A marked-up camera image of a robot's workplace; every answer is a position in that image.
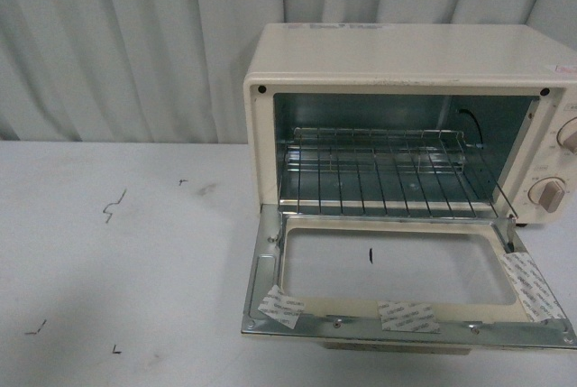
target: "sticker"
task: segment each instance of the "sticker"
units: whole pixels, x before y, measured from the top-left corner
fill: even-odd
[[[379,315],[384,331],[441,332],[429,304],[379,301]]]
[[[295,329],[298,317],[305,310],[305,303],[293,299],[274,285],[259,305],[259,311],[267,317],[278,321],[290,328]]]
[[[557,74],[577,74],[577,65],[547,65],[547,68]]]
[[[499,259],[531,321],[565,318],[559,303],[529,253],[507,253],[502,254]]]

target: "control knob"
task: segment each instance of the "control knob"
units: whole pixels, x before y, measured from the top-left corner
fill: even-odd
[[[559,130],[557,142],[563,147],[577,154],[577,118],[572,119]]]
[[[565,183],[559,178],[545,178],[529,190],[529,199],[547,213],[554,213],[565,196]]]

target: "open oven door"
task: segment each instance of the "open oven door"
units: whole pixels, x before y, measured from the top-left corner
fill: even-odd
[[[442,354],[577,348],[513,226],[301,216],[265,205],[242,332]]]

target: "oven cavity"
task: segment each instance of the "oven cavity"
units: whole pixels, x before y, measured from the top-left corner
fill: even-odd
[[[368,217],[515,215],[499,178],[536,100],[278,93],[279,210]]]

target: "wire rack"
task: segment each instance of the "wire rack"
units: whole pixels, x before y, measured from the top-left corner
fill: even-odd
[[[281,159],[287,213],[498,217],[499,194],[513,210],[462,132],[297,128]]]

